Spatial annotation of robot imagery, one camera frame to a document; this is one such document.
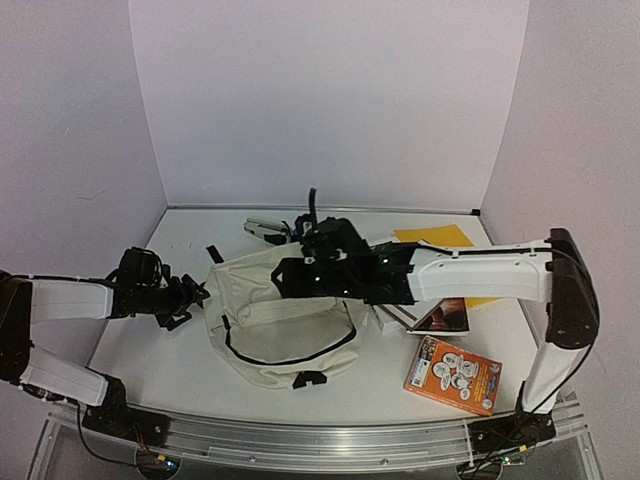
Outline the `cream white backpack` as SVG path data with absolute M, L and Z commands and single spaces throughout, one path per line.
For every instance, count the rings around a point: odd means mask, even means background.
M 204 284 L 207 333 L 214 351 L 249 383 L 268 389 L 325 383 L 357 361 L 372 308 L 333 297 L 284 299 L 271 273 L 295 244 L 211 267 Z

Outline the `white Decorate Furniture book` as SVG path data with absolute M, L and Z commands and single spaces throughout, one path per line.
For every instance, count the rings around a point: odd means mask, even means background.
M 379 308 L 408 329 L 415 327 L 429 311 L 421 304 L 380 305 Z

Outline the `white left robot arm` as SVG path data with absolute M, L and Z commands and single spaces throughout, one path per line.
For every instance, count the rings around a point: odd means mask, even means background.
M 127 434 L 134 413 L 122 382 L 38 347 L 31 327 L 66 320 L 112 320 L 151 315 L 169 331 L 191 319 L 189 309 L 209 297 L 188 275 L 122 270 L 105 278 L 1 273 L 1 380 L 44 395 L 96 407 L 114 435 Z

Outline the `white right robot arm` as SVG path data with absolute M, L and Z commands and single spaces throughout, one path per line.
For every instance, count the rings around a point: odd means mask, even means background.
M 599 332 L 591 275 L 570 232 L 509 246 L 446 248 L 424 241 L 370 245 L 345 218 L 296 221 L 300 253 L 271 273 L 284 298 L 340 297 L 369 305 L 430 299 L 513 298 L 546 307 L 548 324 L 519 408 L 547 414 Z

